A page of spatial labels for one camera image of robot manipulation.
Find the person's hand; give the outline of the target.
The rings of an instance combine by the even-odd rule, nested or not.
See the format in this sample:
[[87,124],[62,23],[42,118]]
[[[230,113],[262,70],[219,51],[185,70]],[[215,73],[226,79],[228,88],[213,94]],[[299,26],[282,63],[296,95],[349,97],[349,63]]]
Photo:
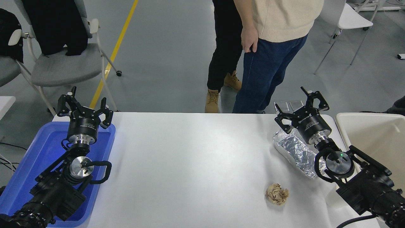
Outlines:
[[245,53],[255,53],[258,48],[259,34],[254,25],[243,25],[241,43]]

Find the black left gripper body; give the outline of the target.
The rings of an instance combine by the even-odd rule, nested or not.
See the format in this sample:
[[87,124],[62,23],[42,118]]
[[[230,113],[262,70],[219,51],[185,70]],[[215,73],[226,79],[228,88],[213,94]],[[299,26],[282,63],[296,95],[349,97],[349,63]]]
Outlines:
[[99,118],[94,113],[94,110],[83,112],[77,109],[72,111],[67,137],[71,138],[73,135],[83,134],[96,138],[98,135]]

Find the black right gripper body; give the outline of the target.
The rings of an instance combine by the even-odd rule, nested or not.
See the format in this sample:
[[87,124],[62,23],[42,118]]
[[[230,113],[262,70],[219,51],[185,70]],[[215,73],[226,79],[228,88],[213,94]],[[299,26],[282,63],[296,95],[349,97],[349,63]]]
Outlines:
[[314,143],[314,135],[319,132],[325,136],[330,135],[332,130],[317,108],[301,107],[293,114],[292,126],[299,131],[306,143]]

